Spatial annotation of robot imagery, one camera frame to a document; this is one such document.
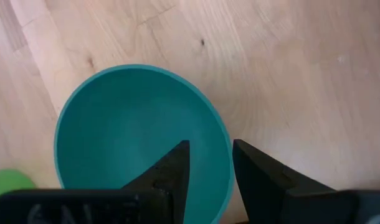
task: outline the bowl rim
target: bowl rim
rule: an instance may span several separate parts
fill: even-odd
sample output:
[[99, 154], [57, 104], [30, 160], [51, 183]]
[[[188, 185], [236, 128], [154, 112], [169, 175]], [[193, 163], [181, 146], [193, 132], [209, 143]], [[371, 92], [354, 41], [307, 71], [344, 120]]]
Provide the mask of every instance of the bowl rim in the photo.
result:
[[222, 217], [223, 213], [225, 212], [225, 210], [227, 208], [227, 205], [229, 204], [229, 201], [230, 201], [230, 199], [232, 197], [233, 186], [234, 186], [234, 167], [233, 167], [233, 158], [232, 158], [232, 144], [230, 143], [229, 133], [227, 132], [226, 127], [225, 127], [225, 125], [223, 123], [223, 120], [219, 116], [219, 113], [217, 112], [217, 110], [215, 109], [215, 107], [212, 105], [212, 103], [207, 99], [207, 97], [197, 87], [195, 87], [193, 84], [191, 84], [190, 82], [188, 82], [187, 80], [185, 80], [184, 78], [180, 77], [179, 75], [177, 75], [177, 74], [175, 74], [173, 72], [170, 72], [170, 71], [165, 70], [163, 68], [155, 67], [155, 66], [152, 66], [152, 65], [128, 64], [128, 65], [117, 65], [117, 66], [114, 66], [114, 67], [106, 68], [104, 70], [101, 70], [101, 71], [97, 72], [96, 74], [92, 75], [91, 77], [87, 78], [78, 87], [76, 87], [76, 89], [72, 92], [72, 94], [70, 95], [70, 97], [65, 102], [64, 107], [62, 108], [62, 110], [61, 110], [61, 112], [59, 114], [59, 118], [57, 120], [57, 125], [56, 125], [56, 129], [55, 129], [55, 133], [54, 133], [54, 164], [55, 164], [55, 169], [56, 169], [57, 177], [59, 179], [61, 187], [63, 189], [65, 188], [64, 187], [64, 183], [63, 183], [62, 178], [61, 178], [60, 169], [59, 169], [59, 160], [58, 160], [58, 157], [57, 157], [57, 141], [58, 141], [58, 135], [59, 135], [60, 125], [61, 125], [61, 122], [62, 122], [62, 117], [64, 116], [64, 114], [65, 114], [68, 106], [70, 105], [71, 101], [75, 98], [75, 96], [85, 86], [87, 86], [89, 83], [95, 81], [97, 78], [99, 78], [99, 77], [101, 77], [103, 75], [106, 75], [106, 74], [108, 74], [110, 72], [115, 72], [115, 71], [118, 71], [118, 70], [130, 70], [130, 69], [149, 70], [149, 71], [157, 72], [159, 74], [166, 75], [166, 76], [168, 76], [170, 78], [173, 78], [174, 80], [182, 83], [183, 85], [185, 85], [186, 87], [188, 87], [190, 90], [192, 90], [198, 97], [200, 97], [200, 99], [207, 105], [207, 107], [209, 108], [209, 110], [213, 113], [213, 115], [214, 115], [214, 117], [215, 117], [218, 125], [220, 126], [223, 135], [224, 135], [225, 142], [226, 142], [227, 153], [229, 155], [229, 181], [227, 183], [226, 197], [225, 197], [225, 199], [224, 199], [224, 201], [223, 201], [223, 203], [221, 205], [221, 208], [219, 209], [219, 211], [216, 214], [215, 218], [211, 222], [211, 223], [218, 223], [218, 221]]

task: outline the wooden floor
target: wooden floor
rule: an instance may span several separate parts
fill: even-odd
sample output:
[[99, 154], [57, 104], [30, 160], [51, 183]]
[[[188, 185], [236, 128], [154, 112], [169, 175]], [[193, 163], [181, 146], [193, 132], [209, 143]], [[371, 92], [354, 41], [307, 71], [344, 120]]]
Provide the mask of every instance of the wooden floor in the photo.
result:
[[[0, 168], [58, 187], [65, 100], [126, 63], [195, 84], [231, 138], [336, 189], [380, 189], [380, 0], [0, 0]], [[244, 219], [235, 190], [222, 222]]]

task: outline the green cup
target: green cup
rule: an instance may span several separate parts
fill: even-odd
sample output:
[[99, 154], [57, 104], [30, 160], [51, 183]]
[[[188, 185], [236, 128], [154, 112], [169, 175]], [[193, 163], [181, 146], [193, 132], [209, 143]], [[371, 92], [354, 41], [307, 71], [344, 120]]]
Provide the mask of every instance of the green cup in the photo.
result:
[[120, 189], [184, 139], [184, 222], [217, 223], [234, 181], [229, 135], [209, 100], [167, 70], [123, 65], [81, 84], [57, 123], [55, 164], [66, 189]]
[[0, 195], [11, 190], [33, 188], [35, 184], [23, 173], [14, 169], [0, 170]]

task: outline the wooden surface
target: wooden surface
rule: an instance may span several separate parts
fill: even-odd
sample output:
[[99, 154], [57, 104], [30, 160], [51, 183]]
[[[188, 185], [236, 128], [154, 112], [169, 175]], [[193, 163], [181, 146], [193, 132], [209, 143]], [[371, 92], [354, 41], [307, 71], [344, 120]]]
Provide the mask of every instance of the wooden surface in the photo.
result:
[[[126, 63], [186, 78], [231, 138], [324, 184], [380, 188], [380, 0], [0, 0], [0, 168], [58, 187], [65, 100]], [[222, 222], [244, 219], [235, 188]]]

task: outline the green object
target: green object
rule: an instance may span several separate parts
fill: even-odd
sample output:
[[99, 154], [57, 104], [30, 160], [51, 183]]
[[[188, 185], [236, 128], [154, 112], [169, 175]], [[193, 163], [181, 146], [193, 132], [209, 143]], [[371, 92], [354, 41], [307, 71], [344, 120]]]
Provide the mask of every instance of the green object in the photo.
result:
[[234, 181], [229, 135], [195, 86], [161, 68], [122, 65], [81, 84], [57, 123], [55, 164], [66, 189], [120, 189], [184, 139], [184, 222], [217, 223]]
[[0, 170], [0, 195], [11, 190], [33, 189], [35, 184], [23, 173], [12, 170]]

